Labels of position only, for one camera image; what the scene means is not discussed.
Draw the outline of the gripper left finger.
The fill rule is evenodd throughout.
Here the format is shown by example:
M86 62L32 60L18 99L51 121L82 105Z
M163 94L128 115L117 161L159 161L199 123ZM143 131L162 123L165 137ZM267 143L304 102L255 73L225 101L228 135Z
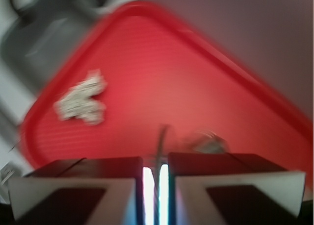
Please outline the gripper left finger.
M9 180L17 225L141 225L140 157L57 160Z

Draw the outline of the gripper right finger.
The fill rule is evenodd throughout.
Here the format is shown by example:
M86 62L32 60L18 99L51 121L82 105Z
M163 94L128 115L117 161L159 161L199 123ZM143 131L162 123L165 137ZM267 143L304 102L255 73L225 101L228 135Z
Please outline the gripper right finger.
M305 173L255 154L170 153L174 225L301 225Z

